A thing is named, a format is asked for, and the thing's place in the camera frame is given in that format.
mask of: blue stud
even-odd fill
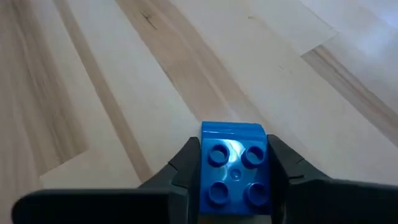
[[[266,186],[261,183],[249,184],[244,191],[246,201],[255,207],[260,207],[268,202],[268,192]]]
[[[221,181],[214,182],[213,184],[210,185],[208,191],[208,198],[210,202],[215,205],[219,206],[224,205],[229,198],[228,187]]]
[[[243,165],[248,169],[259,167],[264,162],[264,159],[264,151],[257,146],[246,149],[241,156]]]
[[[208,162],[213,167],[221,167],[228,162],[229,150],[221,144],[215,145],[208,153]]]

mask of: plastic toy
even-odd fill
[[[271,213],[267,136],[260,124],[204,121],[200,213]]]

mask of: wood grain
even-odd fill
[[[320,45],[302,56],[375,127],[398,146],[398,115]]]
[[[81,33],[69,5],[63,0],[55,0],[54,3],[57,6],[62,21],[65,24],[71,40],[86,68],[87,74],[95,87],[95,90],[130,158],[130,161],[134,166],[134,169],[137,172],[138,177],[141,182],[146,181],[152,177],[149,165],[142,155],[138,143],[127,124],[126,118],[109,89],[109,86],[104,79],[104,75],[96,63],[96,60]]]
[[[43,174],[84,152],[87,146],[73,106],[29,7],[24,1],[11,1],[9,7],[14,9],[15,23],[19,25],[13,37],[18,42],[10,43],[13,47],[10,51],[20,54],[17,61],[21,62],[20,68],[15,68],[18,75],[14,77],[14,85],[25,83],[28,90],[22,91],[32,95],[19,99],[25,106],[28,136],[36,142],[36,147],[32,148],[35,159],[44,161],[37,163],[40,174]],[[30,112],[28,105],[32,106],[33,112]]]
[[[118,3],[197,119],[257,122],[272,129],[173,4]]]

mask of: wooden floor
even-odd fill
[[[132,188],[202,120],[398,184],[394,0],[0,0],[0,223],[42,188]]]

